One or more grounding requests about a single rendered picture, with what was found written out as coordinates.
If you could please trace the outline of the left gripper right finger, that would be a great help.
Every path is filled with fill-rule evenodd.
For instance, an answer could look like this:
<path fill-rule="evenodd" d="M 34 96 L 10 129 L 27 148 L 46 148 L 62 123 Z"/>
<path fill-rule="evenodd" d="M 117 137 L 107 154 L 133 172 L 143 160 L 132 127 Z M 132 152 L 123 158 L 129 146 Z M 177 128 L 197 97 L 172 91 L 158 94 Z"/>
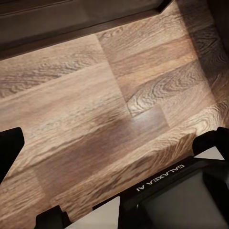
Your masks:
<path fill-rule="evenodd" d="M 214 146 L 222 154 L 223 158 L 229 165 L 229 129 L 224 127 L 218 127 L 215 138 Z"/>

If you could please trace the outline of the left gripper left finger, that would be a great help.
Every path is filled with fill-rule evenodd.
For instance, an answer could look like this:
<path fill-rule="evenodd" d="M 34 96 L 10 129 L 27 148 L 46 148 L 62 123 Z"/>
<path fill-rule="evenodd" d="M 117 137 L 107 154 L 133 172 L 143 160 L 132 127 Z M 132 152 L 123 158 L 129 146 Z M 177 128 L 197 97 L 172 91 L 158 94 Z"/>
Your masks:
<path fill-rule="evenodd" d="M 25 145 L 20 127 L 0 132 L 0 184 Z"/>

